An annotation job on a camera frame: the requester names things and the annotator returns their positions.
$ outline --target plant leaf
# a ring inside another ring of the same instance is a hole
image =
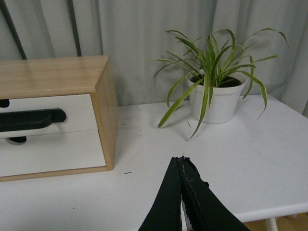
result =
[[[215,87],[219,87],[222,83],[222,81],[231,73],[235,73],[235,72],[240,72],[238,71],[238,69],[242,68],[242,67],[251,67],[251,68],[255,68],[256,66],[253,64],[240,64],[240,65],[236,65],[228,70],[223,71],[222,73],[220,73],[220,75],[218,76],[218,84]]]
[[[188,39],[182,32],[180,32],[178,30],[167,30],[166,32],[176,32],[176,33],[182,35],[183,37],[185,37],[186,39]]]
[[[267,97],[267,93],[266,93],[266,89],[265,89],[265,86],[264,84],[258,80],[257,78],[255,78],[252,74],[246,72],[246,71],[240,71],[242,72],[244,75],[246,75],[247,77],[249,77],[252,81],[256,82],[258,85],[260,85],[261,87],[261,94],[262,94],[262,97],[263,97],[263,100],[264,100],[264,110],[263,112],[265,111],[266,109],[266,106],[268,104],[268,97]]]
[[[215,36],[212,33],[211,33],[211,38],[212,38],[212,40],[214,42],[216,53],[219,53],[219,45],[217,43],[217,40],[216,40]]]
[[[156,79],[156,76],[158,75],[158,73],[159,73],[161,70],[165,69],[167,66],[170,66],[170,65],[171,65],[171,64],[167,64],[167,65],[163,66],[162,68],[160,68],[160,69],[155,73],[154,79]]]
[[[248,55],[242,56],[240,58],[238,58],[239,56],[241,56],[249,47],[251,47],[252,45],[254,45],[256,42],[253,42],[252,44],[248,45],[247,47],[243,48],[241,45],[239,45],[239,48],[241,48],[241,51],[238,52],[231,60],[230,62],[227,64],[227,66],[225,68],[230,67],[232,64],[236,64],[238,63],[240,60],[242,60],[244,57],[248,57]]]
[[[210,59],[215,60],[216,54],[215,54],[215,51],[214,51],[214,46],[213,46],[213,44],[210,40],[207,39],[206,41],[207,41],[207,51],[210,54],[209,57],[210,57]]]
[[[197,38],[196,40],[192,41],[193,43],[195,43],[196,41],[202,40],[203,38]]]
[[[236,40],[235,40],[235,35],[234,33],[229,30],[229,29],[226,29],[226,31],[230,34],[231,38],[232,38],[232,45],[236,45]]]
[[[166,112],[164,117],[161,119],[161,121],[158,124],[158,127],[162,127],[164,123],[169,119],[171,114],[178,108],[179,104],[183,102],[183,100],[192,92],[193,89],[195,89],[198,84],[202,81],[202,79],[196,81],[193,85],[191,85],[175,102],[174,104],[169,108],[169,110]]]
[[[222,69],[225,69],[228,64],[231,64],[232,60],[234,59],[234,57],[236,56],[235,53],[238,51],[238,47],[234,48],[233,51],[230,53],[230,55],[228,55],[228,58],[226,59],[226,61],[224,62],[224,64],[222,65]]]
[[[225,42],[225,44],[223,44],[221,50],[224,49],[224,48],[226,47],[226,45],[228,44],[229,41],[230,41],[230,39],[228,39],[228,40]]]
[[[267,59],[273,59],[273,58],[277,58],[277,55],[271,55],[269,57],[266,57],[266,58],[263,58],[263,59],[259,59],[257,61],[254,61],[254,63],[257,63],[257,62],[260,62],[260,61],[264,61],[264,60],[267,60]]]
[[[211,70],[211,80],[213,82],[213,78],[214,78],[214,73],[215,73],[215,69],[216,69],[216,65],[218,63],[218,61],[220,60],[220,58],[222,57],[222,55],[231,47],[234,47],[235,45],[230,45],[230,46],[227,46],[225,47],[222,51],[220,51],[220,53],[217,55],[214,63],[213,63],[213,67],[212,67],[212,70]]]
[[[252,64],[252,63],[254,62],[252,56],[250,56],[249,59],[250,59],[250,63]],[[254,69],[253,69],[253,68],[250,68],[250,74],[251,74],[252,76],[254,75]],[[251,88],[252,88],[252,84],[253,84],[253,81],[252,81],[252,79],[250,79],[249,88],[248,88],[246,94],[244,95],[243,99],[245,99],[246,96],[249,94],[249,92],[250,92],[250,90],[251,90]]]
[[[268,28],[264,28],[264,29],[262,29],[262,30],[257,31],[257,32],[254,33],[253,35],[255,35],[255,34],[259,33],[259,32],[262,32],[262,31],[266,31],[266,30],[275,31],[275,32],[278,32],[279,34],[281,34],[281,36],[283,37],[283,39],[285,40],[285,42],[286,42],[287,45],[289,46],[289,42],[288,42],[288,39],[287,39],[287,37],[285,36],[285,34],[284,34],[282,31],[275,30],[275,29],[273,29],[273,28],[269,28],[269,27],[268,27]]]
[[[188,67],[190,67],[192,70],[194,70],[195,72],[198,72],[198,70],[191,65],[189,62],[187,62],[185,59],[183,59],[182,57],[180,57],[179,55],[175,54],[173,51],[167,51],[169,54],[173,55],[174,57],[177,57],[180,61],[182,61],[183,63],[185,63]]]
[[[195,131],[193,132],[192,136],[188,139],[190,140],[196,133],[197,131],[199,130],[199,127],[202,123],[202,120],[205,116],[205,112],[206,112],[206,106],[207,106],[207,101],[208,101],[208,98],[209,98],[209,82],[205,79],[205,84],[204,84],[204,91],[203,91],[203,99],[202,99],[202,105],[201,105],[201,112],[200,112],[200,118],[199,118],[199,121],[198,121],[198,125],[195,129]]]
[[[189,68],[185,67],[184,65],[181,65],[181,64],[179,64],[179,63],[177,63],[177,62],[175,62],[175,61],[173,61],[173,60],[169,60],[169,59],[154,59],[154,60],[160,61],[160,62],[165,62],[165,63],[171,63],[171,64],[174,64],[174,65],[176,65],[176,66],[180,66],[181,68],[183,68],[183,69],[185,69],[185,70],[187,70],[187,71],[189,71],[189,72],[192,71],[192,70],[190,70]]]
[[[214,88],[212,86],[210,86],[209,87],[209,96],[208,96],[208,107],[211,106],[213,92],[214,92]]]
[[[225,68],[223,70],[227,70],[227,68],[233,67],[235,66],[235,64],[239,63],[242,59],[249,57],[249,55],[244,55],[238,59],[232,59],[230,60],[230,62],[225,66]]]
[[[191,42],[190,40],[186,40],[180,37],[176,37],[178,40],[180,40],[182,43],[184,43],[187,47],[189,47],[193,52],[195,52],[196,54],[199,54],[199,49],[194,45],[193,42]]]
[[[184,76],[181,77],[178,81],[176,81],[175,84],[173,84],[173,86],[171,87],[171,89],[170,89],[170,91],[169,91],[169,93],[168,93],[168,96],[167,96],[167,106],[168,106],[168,107],[170,107],[170,106],[169,106],[170,97],[171,97],[171,95],[172,95],[174,89],[175,89],[175,88],[176,88],[176,87],[177,87],[188,75],[190,75],[190,74],[191,74],[191,73],[188,73],[188,74],[184,75]]]

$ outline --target dark stripe on curtain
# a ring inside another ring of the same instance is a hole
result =
[[[16,43],[16,45],[18,47],[18,50],[20,52],[20,55],[21,55],[22,59],[27,59],[25,51],[24,51],[24,48],[23,48],[23,46],[22,46],[22,44],[20,42],[20,39],[18,37],[16,28],[14,26],[14,23],[12,21],[11,15],[9,13],[9,10],[8,10],[4,0],[0,0],[0,9],[1,9],[1,12],[2,12],[2,14],[3,14],[4,18],[5,18],[5,21],[6,21],[7,25],[8,25],[8,27],[9,27],[12,35],[13,35],[13,38],[15,40],[15,43]]]
[[[80,42],[79,42],[79,36],[78,36],[73,0],[67,0],[67,3],[68,3],[69,15],[70,15],[72,29],[73,29],[73,36],[74,36],[74,40],[75,40],[77,55],[81,56],[81,48],[80,48]]]

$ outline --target soil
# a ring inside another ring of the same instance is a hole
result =
[[[190,81],[193,82],[193,83],[195,83],[197,80],[198,80],[197,77],[192,77],[192,78],[190,79]],[[230,76],[227,76],[227,77],[225,78],[225,81],[226,81],[226,80],[233,80],[233,81],[229,81],[229,82],[227,82],[227,83],[225,83],[225,84],[223,84],[223,85],[220,85],[220,88],[236,87],[236,86],[240,86],[240,85],[242,84],[241,81],[239,81],[239,80],[236,79],[236,78],[230,77]]]

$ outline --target table leg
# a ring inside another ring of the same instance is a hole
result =
[[[278,231],[277,223],[275,218],[265,219],[266,227],[268,231]]]

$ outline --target drawer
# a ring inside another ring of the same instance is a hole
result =
[[[0,181],[112,170],[117,124],[108,56],[0,62]]]
[[[24,144],[0,139],[0,177],[105,166],[98,131],[30,136]]]
[[[64,122],[52,123],[40,129],[0,132],[0,138],[97,130],[89,94],[11,99],[8,107],[0,108],[0,113],[54,108],[66,113]]]

